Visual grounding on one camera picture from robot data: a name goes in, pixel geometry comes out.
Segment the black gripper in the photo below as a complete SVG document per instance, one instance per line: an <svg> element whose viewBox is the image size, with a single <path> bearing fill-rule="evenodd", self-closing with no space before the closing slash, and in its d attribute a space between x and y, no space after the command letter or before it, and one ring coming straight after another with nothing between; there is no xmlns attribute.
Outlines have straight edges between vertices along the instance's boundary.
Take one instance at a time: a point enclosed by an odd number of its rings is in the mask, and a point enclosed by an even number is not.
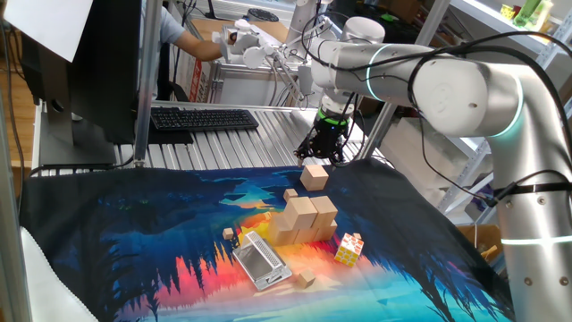
<svg viewBox="0 0 572 322"><path fill-rule="evenodd" d="M342 155L343 136L348 134L348 123L343 121L325 119L314 121L310 138L306 136L294 151L294 156L298 160L298 167L310 157L328 159L332 169L343 168L345 166Z"/></svg>

